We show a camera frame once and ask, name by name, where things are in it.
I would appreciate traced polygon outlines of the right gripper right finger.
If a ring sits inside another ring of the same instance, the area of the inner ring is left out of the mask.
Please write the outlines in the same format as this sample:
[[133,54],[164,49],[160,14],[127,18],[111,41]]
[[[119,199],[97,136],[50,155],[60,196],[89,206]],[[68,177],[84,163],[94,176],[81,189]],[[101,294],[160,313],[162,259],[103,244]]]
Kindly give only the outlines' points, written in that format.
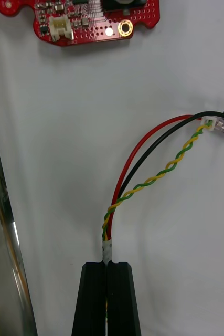
[[109,262],[106,279],[108,335],[141,335],[130,264]]

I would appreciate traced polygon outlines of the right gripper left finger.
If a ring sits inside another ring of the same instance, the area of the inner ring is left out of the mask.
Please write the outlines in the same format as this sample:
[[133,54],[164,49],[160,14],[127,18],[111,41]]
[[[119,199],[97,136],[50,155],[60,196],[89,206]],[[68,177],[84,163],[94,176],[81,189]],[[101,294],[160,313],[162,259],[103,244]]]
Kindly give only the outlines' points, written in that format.
[[106,266],[87,262],[80,277],[72,335],[105,335]]

